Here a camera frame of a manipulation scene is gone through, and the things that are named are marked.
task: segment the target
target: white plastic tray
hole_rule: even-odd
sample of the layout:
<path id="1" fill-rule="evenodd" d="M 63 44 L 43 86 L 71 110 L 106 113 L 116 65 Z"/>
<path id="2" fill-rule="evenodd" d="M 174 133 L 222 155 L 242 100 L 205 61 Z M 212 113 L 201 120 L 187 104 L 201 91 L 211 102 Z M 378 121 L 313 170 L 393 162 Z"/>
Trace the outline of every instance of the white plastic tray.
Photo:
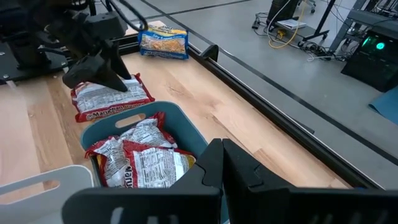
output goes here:
<path id="1" fill-rule="evenodd" d="M 93 176 L 84 166 L 68 166 L 0 187 L 0 195 L 48 180 L 59 185 L 37 195 L 0 205 L 0 223 L 58 224 L 62 223 L 61 208 L 79 190 L 93 187 Z"/>

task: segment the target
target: ramen package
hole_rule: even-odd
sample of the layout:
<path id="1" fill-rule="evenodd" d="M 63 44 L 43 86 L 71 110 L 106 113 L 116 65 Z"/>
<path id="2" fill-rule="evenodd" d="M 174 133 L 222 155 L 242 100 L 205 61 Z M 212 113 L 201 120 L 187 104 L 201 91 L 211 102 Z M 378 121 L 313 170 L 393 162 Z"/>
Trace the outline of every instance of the ramen package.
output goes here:
<path id="1" fill-rule="evenodd" d="M 77 122 L 120 113 L 146 103 L 155 101 L 137 75 L 130 80 L 123 80 L 127 92 L 117 91 L 95 83 L 82 83 L 71 91 L 72 104 L 78 110 Z"/>
<path id="2" fill-rule="evenodd" d="M 124 171 L 129 161 L 124 155 L 123 142 L 117 136 L 93 144 L 86 157 L 96 156 L 100 178 L 108 187 L 124 187 Z"/>
<path id="3" fill-rule="evenodd" d="M 148 166 L 147 170 L 155 169 L 155 166 L 148 163 L 141 167 L 136 167 L 132 164 L 133 161 L 142 160 L 144 162 L 145 159 L 151 158 L 153 162 L 158 159 L 156 162 L 158 168 L 159 166 L 174 166 L 166 169 L 162 168 L 162 170 L 159 168 L 158 171 L 172 172 L 176 174 L 175 177 L 173 175 L 173 177 L 167 176 L 165 177 L 166 179 L 161 179 L 160 176 L 164 175 L 163 173 L 154 173 L 154 179 L 161 184 L 157 185 L 152 181 L 146 187 L 169 186 L 178 180 L 181 174 L 186 172 L 187 163 L 188 167 L 195 163 L 195 158 L 189 152 L 177 149 L 174 138 L 163 130 L 164 123 L 165 113 L 158 112 L 138 122 L 120 136 L 110 136 L 107 139 L 98 141 L 87 150 L 86 157 L 94 156 L 97 160 L 99 176 L 105 186 L 133 187 L 132 170 L 140 170 L 141 174 L 143 174 L 146 171 L 141 170 L 141 167 Z"/>
<path id="4" fill-rule="evenodd" d="M 124 184 L 128 188 L 171 187 L 196 161 L 189 152 L 131 141 L 123 141 L 123 149 L 129 161 L 124 171 Z"/>
<path id="5" fill-rule="evenodd" d="M 167 26 L 148 26 L 138 35 L 141 55 L 188 58 L 188 31 Z"/>
<path id="6" fill-rule="evenodd" d="M 145 144 L 148 146 L 161 146 L 167 149 L 177 148 L 174 138 L 163 130 L 165 113 L 157 112 L 155 115 L 143 119 L 135 126 L 128 129 L 120 139 Z"/>

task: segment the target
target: gray concrete floor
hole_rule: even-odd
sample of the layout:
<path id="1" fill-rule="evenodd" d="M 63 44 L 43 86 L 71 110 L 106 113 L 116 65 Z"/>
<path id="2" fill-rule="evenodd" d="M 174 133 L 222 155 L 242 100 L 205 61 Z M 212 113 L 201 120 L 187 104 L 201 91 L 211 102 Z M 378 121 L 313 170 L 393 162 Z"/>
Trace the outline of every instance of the gray concrete floor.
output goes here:
<path id="1" fill-rule="evenodd" d="M 335 152 L 388 189 L 398 188 L 398 180 L 391 178 L 398 167 L 370 148 L 355 140 L 322 116 L 300 103 L 300 98 L 316 110 L 333 118 L 377 147 L 398 157 L 398 126 L 368 108 L 380 93 L 367 84 L 340 73 L 343 62 L 315 60 L 307 62 L 308 54 L 292 47 L 272 49 L 268 37 L 255 34 L 251 29 L 254 15 L 267 12 L 271 0 L 129 0 L 152 20 L 161 20 L 168 26 L 191 31 L 190 42 L 204 50 L 209 44 L 218 44 L 251 69 L 228 57 L 219 56 L 219 63 L 261 96 L 287 115 L 315 130 L 315 135 Z M 337 0 L 333 13 L 345 19 L 355 0 Z M 303 21 L 316 28 L 327 6 L 317 1 L 314 14 L 306 7 Z M 301 13 L 303 4 L 296 10 Z M 136 19 L 124 7 L 130 19 Z M 342 25 L 333 14 L 328 16 L 323 29 L 330 33 L 324 42 L 328 47 Z M 270 82 L 255 73 L 264 74 Z M 276 88 L 281 86 L 286 92 Z"/>

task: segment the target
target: blue plastic bin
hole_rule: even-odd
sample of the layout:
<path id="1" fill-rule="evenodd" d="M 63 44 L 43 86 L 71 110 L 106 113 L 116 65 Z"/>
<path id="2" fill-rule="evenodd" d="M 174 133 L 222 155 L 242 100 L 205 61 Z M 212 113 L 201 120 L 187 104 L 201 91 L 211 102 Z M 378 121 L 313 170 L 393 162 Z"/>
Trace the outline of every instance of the blue plastic bin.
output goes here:
<path id="1" fill-rule="evenodd" d="M 160 111 L 166 113 L 164 130 L 174 137 L 178 147 L 192 152 L 196 158 L 199 158 L 202 152 L 206 149 L 207 142 L 180 107 L 174 103 L 166 101 L 156 101 L 96 121 L 83 131 L 80 138 L 80 144 L 83 146 L 84 150 L 87 150 L 97 141 L 106 139 L 111 135 L 120 135 L 135 125 L 134 123 L 123 128 L 117 128 L 116 122 L 138 114 L 145 114 L 146 118 L 148 118 Z M 95 159 L 91 159 L 91 161 L 96 172 L 95 175 L 98 180 L 100 180 L 98 163 Z M 228 223 L 228 220 L 228 209 L 225 197 L 223 197 L 221 202 L 221 223 Z"/>

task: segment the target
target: white label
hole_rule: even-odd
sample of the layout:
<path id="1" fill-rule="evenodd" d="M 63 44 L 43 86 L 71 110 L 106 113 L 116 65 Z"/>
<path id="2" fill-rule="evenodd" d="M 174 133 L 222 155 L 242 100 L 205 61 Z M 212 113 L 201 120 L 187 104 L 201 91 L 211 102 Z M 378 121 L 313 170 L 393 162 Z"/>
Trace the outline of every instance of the white label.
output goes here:
<path id="1" fill-rule="evenodd" d="M 134 77 L 123 80 L 127 92 L 117 91 L 95 83 L 87 84 L 76 91 L 77 107 L 81 113 L 100 108 L 107 108 L 120 103 L 130 103 L 149 99 L 142 85 Z"/>
<path id="2" fill-rule="evenodd" d="M 157 128 L 157 119 L 145 119 L 139 122 L 135 127 L 120 135 L 120 138 L 148 146 L 173 148 L 173 145 L 164 138 L 159 128 Z"/>
<path id="3" fill-rule="evenodd" d="M 107 158 L 105 164 L 105 179 L 108 186 L 124 186 L 124 170 L 126 170 L 126 167 L 129 165 L 129 161 L 124 155 L 122 142 L 112 138 L 94 151 Z"/>
<path id="4" fill-rule="evenodd" d="M 187 157 L 178 152 L 153 147 L 133 154 L 139 188 L 171 187 L 189 170 Z"/>

